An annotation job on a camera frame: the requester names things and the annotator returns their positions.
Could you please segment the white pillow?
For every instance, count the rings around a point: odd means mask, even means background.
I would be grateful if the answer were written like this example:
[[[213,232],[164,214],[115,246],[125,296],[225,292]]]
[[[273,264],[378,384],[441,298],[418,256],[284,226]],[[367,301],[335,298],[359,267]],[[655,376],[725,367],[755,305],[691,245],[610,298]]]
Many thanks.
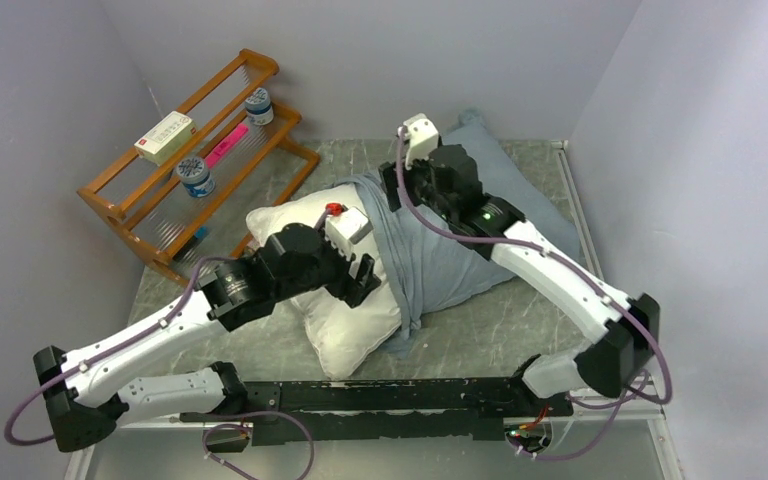
[[[249,232],[258,243],[289,223],[313,225],[328,203],[340,203],[366,213],[353,185],[320,190],[279,206],[262,207],[246,215]],[[374,234],[369,233],[354,247],[358,258],[368,254],[374,260],[374,274],[381,280],[356,308],[332,297],[320,288],[290,300],[302,316],[306,335],[315,350],[325,376],[332,380],[349,378],[366,357],[402,325],[402,315],[384,270]]]

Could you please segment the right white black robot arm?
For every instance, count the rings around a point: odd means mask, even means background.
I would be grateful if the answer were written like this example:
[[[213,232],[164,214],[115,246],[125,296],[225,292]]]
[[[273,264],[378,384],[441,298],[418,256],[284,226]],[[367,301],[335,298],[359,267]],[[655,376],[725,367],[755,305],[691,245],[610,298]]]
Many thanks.
[[[414,155],[401,139],[392,161],[380,166],[374,180],[382,195],[376,241],[392,247],[386,273],[403,288],[415,287],[425,273],[418,255],[408,247],[429,245],[438,238],[445,264],[465,279],[480,267],[501,280],[518,277],[557,306],[578,328],[583,339],[575,348],[537,354],[514,373],[509,398],[521,414],[532,415],[549,397],[590,388],[618,398],[650,360],[664,379],[661,396],[673,395],[669,366],[658,341],[660,307],[642,294],[609,285],[571,258],[542,233],[510,201],[485,192],[477,163],[460,145],[432,141]]]

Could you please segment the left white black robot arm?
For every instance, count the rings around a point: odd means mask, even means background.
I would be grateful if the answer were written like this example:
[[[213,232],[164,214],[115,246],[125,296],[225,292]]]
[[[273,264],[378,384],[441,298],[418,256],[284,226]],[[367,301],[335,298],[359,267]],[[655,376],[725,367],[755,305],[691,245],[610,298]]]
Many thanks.
[[[173,303],[130,327],[81,349],[50,346],[37,352],[35,369],[58,450],[82,450],[120,426],[164,415],[232,420],[245,413],[248,392],[229,362],[188,374],[140,373],[320,288],[351,308],[359,306],[381,283],[372,256],[353,251],[371,230],[368,220],[336,216],[315,226],[288,224],[251,253],[217,258],[211,273],[191,279]]]

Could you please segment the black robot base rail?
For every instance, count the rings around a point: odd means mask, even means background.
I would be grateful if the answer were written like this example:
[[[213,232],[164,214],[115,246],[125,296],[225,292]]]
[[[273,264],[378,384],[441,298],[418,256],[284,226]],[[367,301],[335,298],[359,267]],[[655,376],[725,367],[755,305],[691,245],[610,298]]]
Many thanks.
[[[570,417],[564,394],[529,397],[507,377],[347,382],[249,382],[243,413],[256,446],[304,440],[300,421],[316,441],[466,436],[498,441],[516,424]]]

